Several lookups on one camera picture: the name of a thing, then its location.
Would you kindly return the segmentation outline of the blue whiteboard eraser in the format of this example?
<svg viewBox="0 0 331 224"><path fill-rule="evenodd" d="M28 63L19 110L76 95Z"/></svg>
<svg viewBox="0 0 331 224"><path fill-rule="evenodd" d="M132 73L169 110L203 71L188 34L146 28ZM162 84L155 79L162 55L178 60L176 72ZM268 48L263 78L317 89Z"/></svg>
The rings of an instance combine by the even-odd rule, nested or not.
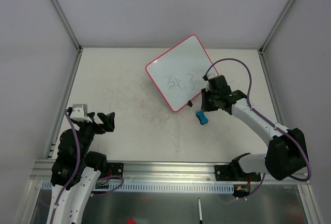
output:
<svg viewBox="0 0 331 224"><path fill-rule="evenodd" d="M205 116L204 111L200 110L196 112L196 117L198 118L201 125L205 125L208 123L208 118Z"/></svg>

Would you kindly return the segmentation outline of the pink framed whiteboard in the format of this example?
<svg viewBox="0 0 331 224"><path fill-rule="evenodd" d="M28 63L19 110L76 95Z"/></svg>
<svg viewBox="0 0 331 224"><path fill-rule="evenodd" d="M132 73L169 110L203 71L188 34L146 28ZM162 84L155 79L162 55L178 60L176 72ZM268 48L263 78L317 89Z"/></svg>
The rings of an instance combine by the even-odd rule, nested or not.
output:
<svg viewBox="0 0 331 224"><path fill-rule="evenodd" d="M219 75L197 35L191 35L145 66L145 71L174 112L206 87L203 76Z"/></svg>

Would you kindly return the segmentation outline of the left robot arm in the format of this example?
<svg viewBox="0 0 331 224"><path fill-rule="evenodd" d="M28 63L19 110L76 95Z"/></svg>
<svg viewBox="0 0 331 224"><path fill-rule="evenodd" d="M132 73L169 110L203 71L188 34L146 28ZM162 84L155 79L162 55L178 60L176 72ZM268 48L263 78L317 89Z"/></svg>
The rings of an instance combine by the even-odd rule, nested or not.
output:
<svg viewBox="0 0 331 224"><path fill-rule="evenodd" d="M47 223L81 223L97 179L107 174L105 154L90 151L95 135L113 132L115 113L94 112L71 118L73 108L65 111L70 128L60 136L57 158L52 166L51 204ZM101 123L94 121L98 116Z"/></svg>

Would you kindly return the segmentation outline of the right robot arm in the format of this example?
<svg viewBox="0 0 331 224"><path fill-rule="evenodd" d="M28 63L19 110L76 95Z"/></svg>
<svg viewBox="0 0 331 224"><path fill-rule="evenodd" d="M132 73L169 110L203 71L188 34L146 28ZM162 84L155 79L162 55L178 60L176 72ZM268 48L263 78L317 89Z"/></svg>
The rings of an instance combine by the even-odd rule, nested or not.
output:
<svg viewBox="0 0 331 224"><path fill-rule="evenodd" d="M269 120L250 101L249 96L237 90L223 95L207 89L201 90L204 112L223 110L239 119L253 130L266 144L265 154L242 154L234 159L232 176L244 180L250 173L268 173L276 180L290 177L307 182L312 172L309 164L305 137L299 129L288 129Z"/></svg>

